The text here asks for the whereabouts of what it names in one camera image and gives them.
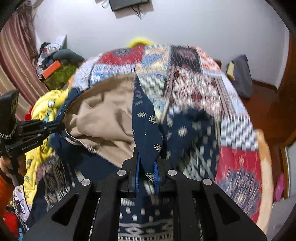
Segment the patchwork quilt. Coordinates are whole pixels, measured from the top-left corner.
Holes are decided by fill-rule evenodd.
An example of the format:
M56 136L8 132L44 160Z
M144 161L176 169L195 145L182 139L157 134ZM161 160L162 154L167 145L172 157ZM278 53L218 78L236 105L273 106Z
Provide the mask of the patchwork quilt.
M119 74L137 75L132 128L143 175L137 198L121 201L118 240L173 240L171 201L159 200L154 189L159 155L188 178L214 180L257 222L261 200L258 142L244 105L217 63L194 46L138 46L100 54L78 69L56 120L63 118L80 93ZM62 139L79 145L71 136ZM68 164L58 162L65 171ZM72 186L69 182L63 190ZM48 195L55 192L46 191Z

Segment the orange sleeve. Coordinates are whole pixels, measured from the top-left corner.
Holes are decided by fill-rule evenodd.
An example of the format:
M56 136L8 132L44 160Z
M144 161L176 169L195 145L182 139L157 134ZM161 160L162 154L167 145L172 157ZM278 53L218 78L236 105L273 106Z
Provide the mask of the orange sleeve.
M3 217L14 188L15 187L12 184L7 183L0 175L0 218Z

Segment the black cable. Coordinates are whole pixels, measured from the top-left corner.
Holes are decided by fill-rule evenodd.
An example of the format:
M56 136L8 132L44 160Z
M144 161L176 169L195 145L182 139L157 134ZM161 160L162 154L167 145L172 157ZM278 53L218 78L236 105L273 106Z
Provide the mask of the black cable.
M139 5L137 5L137 7L138 7L138 12L133 7L131 7L131 9L134 10L137 13L137 16L142 20L141 11L140 11Z
M18 205L20 205L20 208L22 209L22 205L21 205L21 201L23 201L24 199L20 200L19 203L15 206L15 208L17 209Z

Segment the metal chain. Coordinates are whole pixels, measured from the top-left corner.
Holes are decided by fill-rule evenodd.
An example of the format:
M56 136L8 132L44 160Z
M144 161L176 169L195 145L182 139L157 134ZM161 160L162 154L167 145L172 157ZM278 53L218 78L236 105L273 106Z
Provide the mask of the metal chain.
M15 126L13 127L10 134L9 135L4 135L4 134L0 133L0 138L10 140L12 138L13 134L15 133L16 128L17 128L17 121L15 122Z

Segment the tan cloth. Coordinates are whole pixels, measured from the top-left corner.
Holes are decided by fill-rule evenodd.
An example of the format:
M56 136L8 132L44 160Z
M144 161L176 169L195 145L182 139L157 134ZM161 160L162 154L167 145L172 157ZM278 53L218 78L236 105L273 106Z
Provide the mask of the tan cloth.
M95 84L73 101L64 118L67 132L118 167L133 156L135 75L118 75Z
M256 129L261 164L262 195L257 226L266 234L273 203L274 182L272 178L271 156L262 130Z

